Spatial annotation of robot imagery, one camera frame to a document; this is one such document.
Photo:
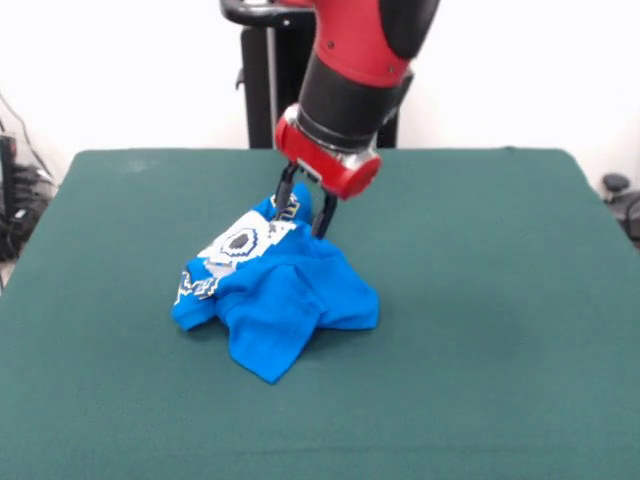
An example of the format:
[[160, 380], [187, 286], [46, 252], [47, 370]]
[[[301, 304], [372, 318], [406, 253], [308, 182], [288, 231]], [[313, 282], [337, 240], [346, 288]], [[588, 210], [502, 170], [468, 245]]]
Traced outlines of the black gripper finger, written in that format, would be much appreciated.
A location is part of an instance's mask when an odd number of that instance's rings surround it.
[[321, 210], [315, 215], [312, 223], [312, 234], [315, 238], [323, 239], [333, 219], [338, 205], [338, 197], [325, 191]]
[[274, 196], [275, 220], [293, 220], [299, 210], [300, 204], [293, 194], [294, 176], [297, 166], [289, 163], [282, 171], [279, 184]]

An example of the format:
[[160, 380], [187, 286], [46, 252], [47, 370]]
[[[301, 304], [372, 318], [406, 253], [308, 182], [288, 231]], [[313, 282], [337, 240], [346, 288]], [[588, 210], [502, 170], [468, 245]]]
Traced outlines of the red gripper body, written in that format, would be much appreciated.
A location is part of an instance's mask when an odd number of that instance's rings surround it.
[[294, 103], [279, 119], [274, 138], [277, 149], [341, 200], [364, 192], [382, 166], [377, 152], [369, 147], [358, 153], [344, 153], [322, 146], [302, 131], [299, 111], [299, 105]]

